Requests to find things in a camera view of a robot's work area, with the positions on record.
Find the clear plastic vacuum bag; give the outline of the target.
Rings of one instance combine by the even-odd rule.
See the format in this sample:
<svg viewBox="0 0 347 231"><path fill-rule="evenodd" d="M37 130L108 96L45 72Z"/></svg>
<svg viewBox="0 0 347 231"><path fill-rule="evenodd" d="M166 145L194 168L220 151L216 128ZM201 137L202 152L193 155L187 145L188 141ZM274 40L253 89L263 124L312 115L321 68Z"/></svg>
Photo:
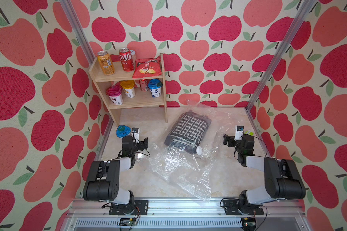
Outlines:
<svg viewBox="0 0 347 231"><path fill-rule="evenodd" d="M148 166L169 184L204 202L211 199L210 172L220 156L223 135L233 136L244 119L230 108L187 100L169 127L150 146Z"/></svg>

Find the houndstooth black white scarf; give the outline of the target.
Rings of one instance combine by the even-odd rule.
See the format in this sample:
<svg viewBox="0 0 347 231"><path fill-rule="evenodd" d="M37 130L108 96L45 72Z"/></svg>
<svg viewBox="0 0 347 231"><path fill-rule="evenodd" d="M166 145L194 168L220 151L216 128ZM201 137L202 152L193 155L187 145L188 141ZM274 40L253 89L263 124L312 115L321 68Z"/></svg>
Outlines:
<svg viewBox="0 0 347 231"><path fill-rule="evenodd" d="M196 148L200 146L211 123L208 116L189 110L175 122L166 136L164 144L196 155Z"/></svg>

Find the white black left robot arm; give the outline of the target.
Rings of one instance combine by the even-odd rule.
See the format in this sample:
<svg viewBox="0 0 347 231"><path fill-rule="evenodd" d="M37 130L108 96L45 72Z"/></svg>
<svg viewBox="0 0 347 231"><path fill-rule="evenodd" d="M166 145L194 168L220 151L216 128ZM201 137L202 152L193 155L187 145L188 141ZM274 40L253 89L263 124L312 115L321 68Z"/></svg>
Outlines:
<svg viewBox="0 0 347 231"><path fill-rule="evenodd" d="M120 174L135 165L136 154L147 150L148 138L140 141L131 135L121 139L122 149L118 156L108 161L94 161L91 164L83 188L86 201L107 201L115 205L133 206L134 194L119 186Z"/></svg>

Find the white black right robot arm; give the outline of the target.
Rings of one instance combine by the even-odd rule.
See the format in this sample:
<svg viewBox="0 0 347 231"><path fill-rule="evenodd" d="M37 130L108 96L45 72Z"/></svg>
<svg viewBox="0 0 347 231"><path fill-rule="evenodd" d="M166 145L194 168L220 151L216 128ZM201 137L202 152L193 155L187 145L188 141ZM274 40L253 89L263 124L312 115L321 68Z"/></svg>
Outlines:
<svg viewBox="0 0 347 231"><path fill-rule="evenodd" d="M224 135L224 145L234 147L237 160L247 168L264 173L264 184L253 190L244 190L233 207L242 213L255 210L264 203L276 200L303 199L306 188L293 160L260 157L253 154L254 136L244 134L237 140L235 136Z"/></svg>

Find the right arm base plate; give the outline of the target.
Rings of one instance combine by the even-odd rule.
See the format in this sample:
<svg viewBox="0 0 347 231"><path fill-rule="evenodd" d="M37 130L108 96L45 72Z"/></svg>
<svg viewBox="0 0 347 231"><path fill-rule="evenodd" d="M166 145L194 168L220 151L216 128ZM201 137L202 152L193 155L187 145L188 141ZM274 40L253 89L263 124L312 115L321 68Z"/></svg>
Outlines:
<svg viewBox="0 0 347 231"><path fill-rule="evenodd" d="M220 206L224 209L226 215L243 215L243 216L256 216L264 215L262 206L241 204L239 199L223 198L220 201Z"/></svg>

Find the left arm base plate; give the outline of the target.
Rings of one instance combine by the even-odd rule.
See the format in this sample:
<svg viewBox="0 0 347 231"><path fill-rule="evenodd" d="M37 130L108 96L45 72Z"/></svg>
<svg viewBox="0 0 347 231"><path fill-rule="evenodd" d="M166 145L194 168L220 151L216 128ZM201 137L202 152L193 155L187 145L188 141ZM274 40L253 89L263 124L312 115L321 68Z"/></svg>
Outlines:
<svg viewBox="0 0 347 231"><path fill-rule="evenodd" d="M132 204L128 205L112 205L109 214L116 216L137 216L147 215L149 207L148 200L135 200Z"/></svg>

